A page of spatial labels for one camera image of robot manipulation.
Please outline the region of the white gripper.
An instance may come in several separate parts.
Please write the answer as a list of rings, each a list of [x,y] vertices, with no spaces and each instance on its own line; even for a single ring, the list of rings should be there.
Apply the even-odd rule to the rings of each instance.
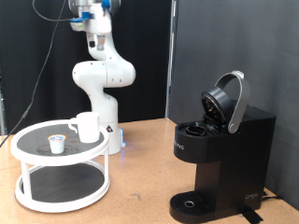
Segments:
[[[87,40],[90,48],[95,47],[94,35],[97,36],[97,50],[104,50],[105,36],[111,30],[111,18],[106,9],[103,9],[99,4],[94,4],[90,7],[91,18],[83,22],[83,30],[87,33]]]

